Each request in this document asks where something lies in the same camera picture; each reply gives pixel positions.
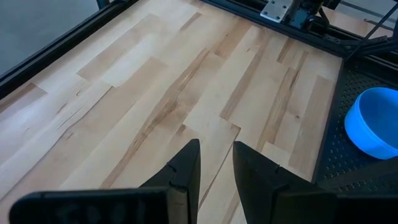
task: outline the metal bracket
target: metal bracket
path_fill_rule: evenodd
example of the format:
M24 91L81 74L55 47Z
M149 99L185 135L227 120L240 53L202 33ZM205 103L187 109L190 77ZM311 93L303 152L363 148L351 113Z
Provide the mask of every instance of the metal bracket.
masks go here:
M261 11L260 16L280 23L284 19L292 3L293 0L270 0Z

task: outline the black perforated panel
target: black perforated panel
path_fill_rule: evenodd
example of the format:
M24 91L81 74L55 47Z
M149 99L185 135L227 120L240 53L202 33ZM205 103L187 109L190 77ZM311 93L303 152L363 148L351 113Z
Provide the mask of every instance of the black perforated panel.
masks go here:
M390 88L393 86L352 70L345 70L341 75L343 78L340 87L336 88L336 103L331 108L323 149L320 150L317 170L314 173L314 181L318 183L381 161L363 153L349 140L344 128L344 118L355 99L364 90L377 86ZM379 184L377 180L368 180L342 186L336 190L379 190L386 187L390 186L385 183Z

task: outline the blue bowl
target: blue bowl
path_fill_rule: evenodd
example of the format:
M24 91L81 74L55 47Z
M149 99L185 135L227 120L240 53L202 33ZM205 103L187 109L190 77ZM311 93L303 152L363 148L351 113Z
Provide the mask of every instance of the blue bowl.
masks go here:
M398 91L370 88L358 96L345 118L352 142L378 159L398 156Z

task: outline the wooden surface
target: wooden surface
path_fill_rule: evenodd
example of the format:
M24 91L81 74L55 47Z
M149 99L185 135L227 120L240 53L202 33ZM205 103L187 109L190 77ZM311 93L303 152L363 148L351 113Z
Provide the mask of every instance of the wooden surface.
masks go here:
M232 142L310 180L340 63L196 0L141 0L0 101L1 223L32 191L138 187L192 138L198 222L244 223Z

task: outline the wood grain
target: wood grain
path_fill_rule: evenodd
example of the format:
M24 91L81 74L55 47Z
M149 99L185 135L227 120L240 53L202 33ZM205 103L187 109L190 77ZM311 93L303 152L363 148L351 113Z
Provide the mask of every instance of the wood grain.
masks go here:
M140 0L0 101L0 223L31 191L137 187L192 138L199 223L246 223L233 141L310 180L340 65L198 0Z

